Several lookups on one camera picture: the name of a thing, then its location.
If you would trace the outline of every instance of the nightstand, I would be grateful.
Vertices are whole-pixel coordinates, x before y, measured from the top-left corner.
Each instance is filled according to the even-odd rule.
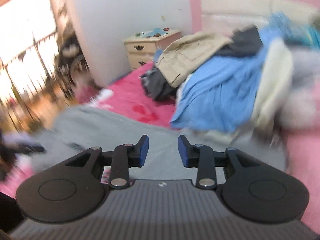
[[[127,51],[129,63],[135,70],[147,62],[152,61],[157,49],[165,49],[172,42],[181,38],[181,31],[169,30],[161,37],[139,38],[132,36],[123,40]]]

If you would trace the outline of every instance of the circular disc cover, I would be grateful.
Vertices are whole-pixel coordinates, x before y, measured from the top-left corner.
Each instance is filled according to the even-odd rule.
[[[97,208],[104,189],[90,173],[81,170],[47,170],[24,181],[16,200],[24,214],[47,223],[79,219]]]
[[[263,223],[300,219],[309,202],[308,190],[299,180],[268,167],[237,170],[221,193],[233,212]]]

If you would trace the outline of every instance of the headboard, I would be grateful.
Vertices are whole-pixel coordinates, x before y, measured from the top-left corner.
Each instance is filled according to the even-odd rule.
[[[230,35],[250,24],[262,27],[271,13],[282,11],[305,24],[319,15],[320,0],[190,0],[192,30]]]

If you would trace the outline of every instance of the black drawer handle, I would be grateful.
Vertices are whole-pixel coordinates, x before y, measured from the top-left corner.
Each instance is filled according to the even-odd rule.
[[[137,50],[143,50],[144,49],[144,46],[140,46],[140,45],[138,45],[138,46],[134,46]]]

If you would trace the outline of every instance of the nightstand top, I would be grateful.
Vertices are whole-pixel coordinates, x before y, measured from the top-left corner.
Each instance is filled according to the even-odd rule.
[[[132,43],[132,42],[154,42],[154,41],[161,41],[161,40],[163,40],[163,39],[166,39],[166,38],[168,38],[168,37],[170,37],[170,36],[172,36],[172,35],[174,35],[174,34],[180,33],[180,32],[181,32],[181,31],[179,31],[179,30],[172,30],[172,29],[170,29],[170,30],[167,31],[167,34],[164,34],[164,35],[162,35],[161,37],[156,37],[156,38],[154,38],[154,37],[150,37],[150,38],[140,38],[139,36],[136,37],[136,36],[134,35],[134,36],[131,36],[131,37],[127,38],[127,39],[124,39],[123,42],[124,42],[124,43]]]

